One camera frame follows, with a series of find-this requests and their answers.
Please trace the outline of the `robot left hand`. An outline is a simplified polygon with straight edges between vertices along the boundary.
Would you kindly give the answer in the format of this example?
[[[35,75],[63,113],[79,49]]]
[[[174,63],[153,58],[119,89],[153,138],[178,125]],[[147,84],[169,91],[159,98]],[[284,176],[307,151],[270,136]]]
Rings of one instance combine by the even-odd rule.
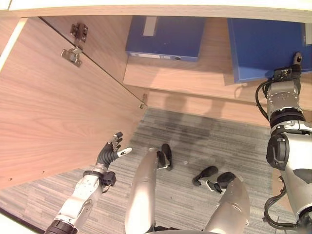
[[[132,148],[128,147],[120,150],[121,142],[123,140],[123,133],[117,132],[112,138],[107,141],[97,156],[95,168],[101,171],[107,171],[110,164],[122,156],[128,155]]]

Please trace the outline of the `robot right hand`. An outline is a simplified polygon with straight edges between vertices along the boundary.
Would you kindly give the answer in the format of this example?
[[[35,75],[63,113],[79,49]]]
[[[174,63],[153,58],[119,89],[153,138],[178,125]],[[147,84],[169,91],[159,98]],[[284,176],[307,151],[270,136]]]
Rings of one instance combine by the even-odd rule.
[[[293,64],[292,64],[292,78],[295,80],[300,80],[301,73],[302,73],[302,54],[300,52],[296,52],[293,57]]]

